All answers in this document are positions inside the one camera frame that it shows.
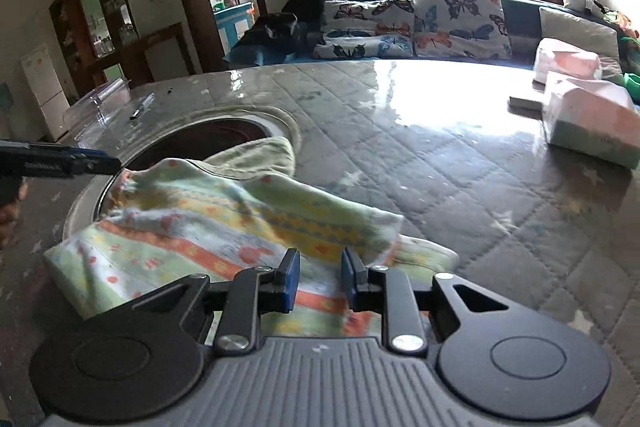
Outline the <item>clear plastic container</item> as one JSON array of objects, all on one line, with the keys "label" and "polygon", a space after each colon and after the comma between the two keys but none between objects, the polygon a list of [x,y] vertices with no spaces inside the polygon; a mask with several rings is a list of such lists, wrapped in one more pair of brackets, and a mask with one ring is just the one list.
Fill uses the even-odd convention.
[{"label": "clear plastic container", "polygon": [[76,127],[83,128],[95,121],[105,122],[129,101],[129,81],[116,78],[96,87],[70,106],[63,115],[63,122],[68,130]]}]

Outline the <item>grey cushion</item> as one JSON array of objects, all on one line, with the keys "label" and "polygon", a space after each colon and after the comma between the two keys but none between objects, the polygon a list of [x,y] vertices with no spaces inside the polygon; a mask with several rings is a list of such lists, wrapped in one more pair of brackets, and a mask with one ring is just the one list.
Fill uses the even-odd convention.
[{"label": "grey cushion", "polygon": [[610,27],[555,9],[539,8],[541,35],[598,54],[602,78],[615,83],[623,80],[618,33]]}]

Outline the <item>floral green child shirt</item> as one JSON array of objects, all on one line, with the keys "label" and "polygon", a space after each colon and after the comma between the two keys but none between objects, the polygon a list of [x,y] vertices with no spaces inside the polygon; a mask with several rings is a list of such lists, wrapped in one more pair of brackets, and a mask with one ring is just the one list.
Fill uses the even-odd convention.
[{"label": "floral green child shirt", "polygon": [[300,281],[294,310],[269,314],[269,335],[374,335],[380,322],[349,311],[341,252],[365,265],[401,269],[427,282],[459,265],[458,255],[402,234],[398,213],[352,202],[296,181],[287,139],[248,142],[204,160],[169,158],[120,174],[102,215],[44,254],[58,288],[82,317],[204,273],[215,282],[275,267],[295,248]]}]

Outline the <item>pink green plush toy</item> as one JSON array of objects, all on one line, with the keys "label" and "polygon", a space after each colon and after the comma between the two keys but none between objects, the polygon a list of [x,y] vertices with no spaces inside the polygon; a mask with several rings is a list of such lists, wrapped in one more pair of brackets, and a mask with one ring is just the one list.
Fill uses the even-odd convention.
[{"label": "pink green plush toy", "polygon": [[604,14],[604,19],[610,24],[620,28],[627,37],[636,40],[639,39],[638,29],[634,27],[631,19],[624,13],[616,10],[608,10]]}]

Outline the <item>dark wood display cabinet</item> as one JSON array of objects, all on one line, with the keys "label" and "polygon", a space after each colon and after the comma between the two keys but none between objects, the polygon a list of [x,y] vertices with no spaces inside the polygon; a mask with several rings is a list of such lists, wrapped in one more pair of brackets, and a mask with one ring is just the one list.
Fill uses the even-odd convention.
[{"label": "dark wood display cabinet", "polygon": [[142,34],[128,0],[54,0],[49,12],[78,98],[117,78],[131,87],[154,82],[148,52],[167,41],[177,45],[186,72],[195,72],[182,25]]}]

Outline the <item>butterfly pillow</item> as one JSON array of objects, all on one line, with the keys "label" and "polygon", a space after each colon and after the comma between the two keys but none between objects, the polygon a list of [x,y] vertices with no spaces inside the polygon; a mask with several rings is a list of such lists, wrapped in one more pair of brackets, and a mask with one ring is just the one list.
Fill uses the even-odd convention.
[{"label": "butterfly pillow", "polygon": [[314,57],[322,60],[413,57],[410,0],[330,0],[324,4]]},{"label": "butterfly pillow", "polygon": [[510,60],[501,0],[411,0],[417,57]]}]

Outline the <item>black clothes pile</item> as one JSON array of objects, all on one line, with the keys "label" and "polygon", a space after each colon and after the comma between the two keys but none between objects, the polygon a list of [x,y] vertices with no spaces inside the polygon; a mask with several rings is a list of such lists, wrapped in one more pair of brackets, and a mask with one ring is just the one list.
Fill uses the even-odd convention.
[{"label": "black clothes pile", "polygon": [[224,57],[230,68],[277,65],[307,53],[320,30],[326,0],[288,0],[280,12],[258,17]]}]

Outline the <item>white plush toy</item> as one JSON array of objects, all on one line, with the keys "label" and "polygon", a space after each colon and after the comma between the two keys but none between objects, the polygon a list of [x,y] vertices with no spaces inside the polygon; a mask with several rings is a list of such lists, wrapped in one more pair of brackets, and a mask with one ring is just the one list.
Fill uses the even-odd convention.
[{"label": "white plush toy", "polygon": [[563,0],[565,9],[603,18],[606,9],[599,0]]}]

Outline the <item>green bowl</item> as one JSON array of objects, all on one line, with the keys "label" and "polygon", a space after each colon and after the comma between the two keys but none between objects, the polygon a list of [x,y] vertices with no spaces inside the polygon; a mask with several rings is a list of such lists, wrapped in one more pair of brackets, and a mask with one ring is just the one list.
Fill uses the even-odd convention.
[{"label": "green bowl", "polygon": [[640,104],[640,76],[632,72],[625,72],[624,87],[634,101],[634,104]]}]

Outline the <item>white small fridge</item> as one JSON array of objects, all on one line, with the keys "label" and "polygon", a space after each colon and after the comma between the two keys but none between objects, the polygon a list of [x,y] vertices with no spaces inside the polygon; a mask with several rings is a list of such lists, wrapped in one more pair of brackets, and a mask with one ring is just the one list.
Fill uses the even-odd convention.
[{"label": "white small fridge", "polygon": [[46,125],[48,137],[56,142],[68,130],[64,115],[70,104],[47,47],[38,46],[21,59],[21,64],[29,89],[32,90]]}]

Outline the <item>left butterfly pillow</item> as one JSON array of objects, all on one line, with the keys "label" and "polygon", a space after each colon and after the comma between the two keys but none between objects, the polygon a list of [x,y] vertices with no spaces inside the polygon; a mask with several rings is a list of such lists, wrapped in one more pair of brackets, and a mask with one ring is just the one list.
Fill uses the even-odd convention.
[{"label": "left butterfly pillow", "polygon": [[322,60],[413,57],[410,0],[330,0],[324,4],[314,57]]}]

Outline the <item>round induction cooktop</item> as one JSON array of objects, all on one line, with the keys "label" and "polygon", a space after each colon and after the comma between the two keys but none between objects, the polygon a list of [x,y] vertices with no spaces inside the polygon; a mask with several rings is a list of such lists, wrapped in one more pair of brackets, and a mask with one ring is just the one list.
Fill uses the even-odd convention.
[{"label": "round induction cooktop", "polygon": [[277,135],[265,121],[253,117],[207,118],[165,132],[148,145],[138,145],[122,168],[146,170],[167,158],[205,160],[234,146]]}]

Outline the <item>black marker pen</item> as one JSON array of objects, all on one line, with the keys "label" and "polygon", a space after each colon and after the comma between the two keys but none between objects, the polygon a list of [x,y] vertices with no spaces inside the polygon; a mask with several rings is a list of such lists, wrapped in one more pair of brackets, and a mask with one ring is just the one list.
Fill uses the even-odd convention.
[{"label": "black marker pen", "polygon": [[130,115],[131,120],[138,119],[144,112],[146,112],[155,100],[155,94],[150,93],[138,103],[134,109],[134,113]]}]

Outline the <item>right butterfly pillow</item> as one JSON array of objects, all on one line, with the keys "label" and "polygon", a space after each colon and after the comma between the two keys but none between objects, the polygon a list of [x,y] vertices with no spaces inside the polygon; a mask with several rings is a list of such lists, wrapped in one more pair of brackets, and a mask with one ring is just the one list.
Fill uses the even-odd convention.
[{"label": "right butterfly pillow", "polygon": [[411,0],[417,57],[510,60],[501,0]]}]

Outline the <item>blue white cabinet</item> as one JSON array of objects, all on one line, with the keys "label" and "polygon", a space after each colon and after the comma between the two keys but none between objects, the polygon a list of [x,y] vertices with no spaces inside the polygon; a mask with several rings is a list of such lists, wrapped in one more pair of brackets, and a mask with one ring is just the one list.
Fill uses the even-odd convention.
[{"label": "blue white cabinet", "polygon": [[216,9],[214,19],[224,53],[229,53],[243,35],[255,23],[255,8],[252,2]]}]

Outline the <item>flat grey notebook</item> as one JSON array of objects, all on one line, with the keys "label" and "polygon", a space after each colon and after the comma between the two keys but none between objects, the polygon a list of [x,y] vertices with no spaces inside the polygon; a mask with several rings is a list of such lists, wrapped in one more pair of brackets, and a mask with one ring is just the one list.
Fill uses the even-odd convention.
[{"label": "flat grey notebook", "polygon": [[536,113],[542,112],[542,101],[533,96],[510,95],[508,105],[511,112],[515,113]]}]

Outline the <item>far pink tissue pack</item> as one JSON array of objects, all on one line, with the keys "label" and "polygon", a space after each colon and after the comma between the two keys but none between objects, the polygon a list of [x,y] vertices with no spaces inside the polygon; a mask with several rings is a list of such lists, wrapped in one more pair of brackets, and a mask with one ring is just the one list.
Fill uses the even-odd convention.
[{"label": "far pink tissue pack", "polygon": [[583,80],[600,80],[602,64],[597,53],[590,52],[553,38],[538,43],[534,61],[534,80],[547,83],[550,72]]}]

